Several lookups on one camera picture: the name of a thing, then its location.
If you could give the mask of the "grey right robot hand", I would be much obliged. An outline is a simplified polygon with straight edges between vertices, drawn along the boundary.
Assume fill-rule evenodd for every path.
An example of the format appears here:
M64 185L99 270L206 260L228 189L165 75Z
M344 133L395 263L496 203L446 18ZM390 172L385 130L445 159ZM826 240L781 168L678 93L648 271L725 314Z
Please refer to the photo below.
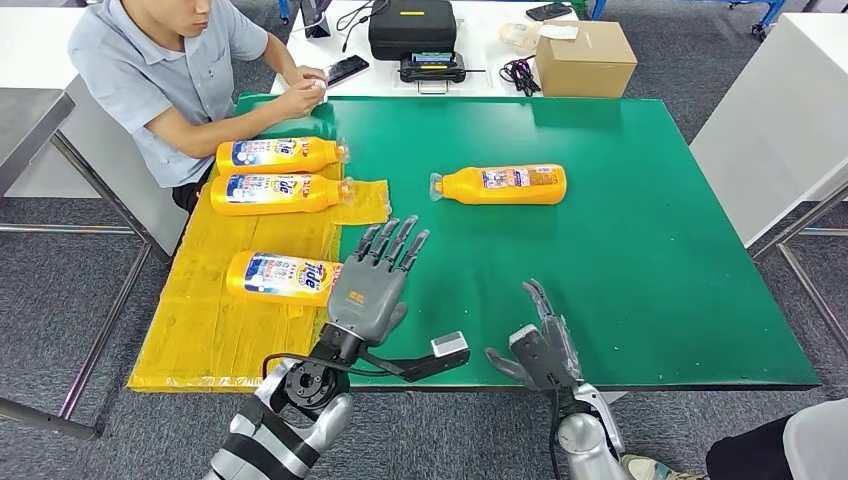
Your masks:
M528 323L508 337L513 360L487 347L489 364L503 376L533 391L571 392L584 379L565 317L557 314L539 282L531 278L522 283L530 295L539 324Z

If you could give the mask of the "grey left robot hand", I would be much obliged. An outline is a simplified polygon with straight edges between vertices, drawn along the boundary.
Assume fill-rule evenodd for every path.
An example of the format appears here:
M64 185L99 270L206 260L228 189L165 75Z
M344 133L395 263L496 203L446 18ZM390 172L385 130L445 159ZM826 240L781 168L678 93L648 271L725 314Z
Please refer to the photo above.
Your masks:
M369 226L343 262L328 300L330 323L368 345L385 342L407 306L400 300L409 271L430 235L419 217Z

